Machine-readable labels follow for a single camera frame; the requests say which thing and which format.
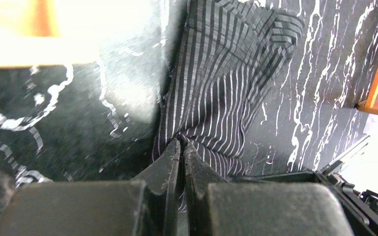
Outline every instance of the black marble table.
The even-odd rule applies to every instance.
[[[378,63],[378,2],[267,4],[299,12],[309,29],[264,99],[243,161],[251,175],[317,170],[362,134],[367,116],[353,106]],[[110,9],[94,63],[0,70],[0,194],[33,181],[130,179],[149,165],[186,6]]]

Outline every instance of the striped cloth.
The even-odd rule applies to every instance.
[[[244,174],[245,135],[304,23],[253,1],[192,0],[188,13],[153,161],[176,137],[221,176]]]

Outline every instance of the cloth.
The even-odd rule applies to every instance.
[[[192,0],[153,161],[176,137],[221,176],[245,174],[245,136],[303,27],[293,12],[253,1]]]

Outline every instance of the garment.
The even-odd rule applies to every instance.
[[[176,137],[221,176],[244,174],[245,135],[303,27],[296,14],[253,1],[192,0],[153,161]]]

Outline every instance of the folded cloth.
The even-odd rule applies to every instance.
[[[245,135],[303,27],[293,12],[253,1],[191,0],[153,161],[176,137],[221,176],[245,174]]]

